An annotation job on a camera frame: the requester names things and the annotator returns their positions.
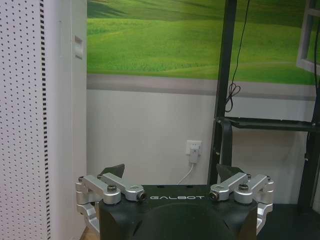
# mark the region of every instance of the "white cable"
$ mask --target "white cable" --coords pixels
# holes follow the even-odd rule
[[[186,177],[189,176],[189,174],[192,172],[192,169],[194,169],[194,165],[195,165],[194,163],[191,163],[191,168],[190,168],[189,172],[177,183],[177,185],[179,185],[183,180],[186,179]]]

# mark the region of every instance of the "electrical outlet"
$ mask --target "electrical outlet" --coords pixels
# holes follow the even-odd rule
[[[185,154],[190,155],[190,149],[192,149],[192,148],[199,148],[199,155],[201,155],[202,141],[193,141],[193,140],[186,141]]]

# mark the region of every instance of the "wall mural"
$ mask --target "wall mural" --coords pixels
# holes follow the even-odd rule
[[[224,0],[88,0],[87,71],[216,80]],[[247,0],[238,1],[231,71]],[[236,81],[313,83],[296,67],[303,0],[252,0]]]

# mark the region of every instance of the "silver bracket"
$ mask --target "silver bracket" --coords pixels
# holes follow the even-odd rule
[[[214,201],[225,201],[229,199],[229,194],[238,187],[239,184],[244,184],[248,181],[248,176],[245,173],[238,172],[220,184],[214,184],[210,187],[210,196]]]
[[[210,187],[210,196],[214,201],[225,201],[233,192],[234,200],[240,204],[251,204],[257,201],[256,234],[264,227],[267,214],[273,210],[275,182],[268,176],[258,174],[248,177],[245,173],[237,173],[220,184]]]
[[[85,224],[93,230],[98,236],[100,234],[99,220],[97,218],[96,209],[91,203],[77,204],[76,210],[84,216]]]
[[[79,178],[75,184],[76,209],[84,216],[85,224],[97,235],[99,229],[99,202],[105,204],[117,204],[121,200],[121,192],[118,188],[109,191],[108,185],[92,175]]]
[[[120,202],[121,192],[118,188],[110,192],[106,183],[92,175],[84,176],[82,181],[88,189],[101,196],[105,204],[117,204]]]
[[[267,219],[267,214],[272,212],[273,204],[258,203],[257,221],[256,221],[256,234],[264,227]]]
[[[145,190],[141,185],[127,184],[122,178],[117,177],[112,173],[103,174],[100,177],[100,180],[106,184],[115,185],[129,201],[141,202],[147,197]]]
[[[240,204],[251,204],[260,190],[263,190],[268,183],[268,177],[258,174],[252,178],[245,186],[239,185],[234,190],[234,200]]]

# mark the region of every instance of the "galbot logo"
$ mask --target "galbot logo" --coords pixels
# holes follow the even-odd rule
[[[172,197],[172,196],[151,196],[151,200],[196,200],[200,199],[202,200],[205,196],[177,196],[177,197]]]

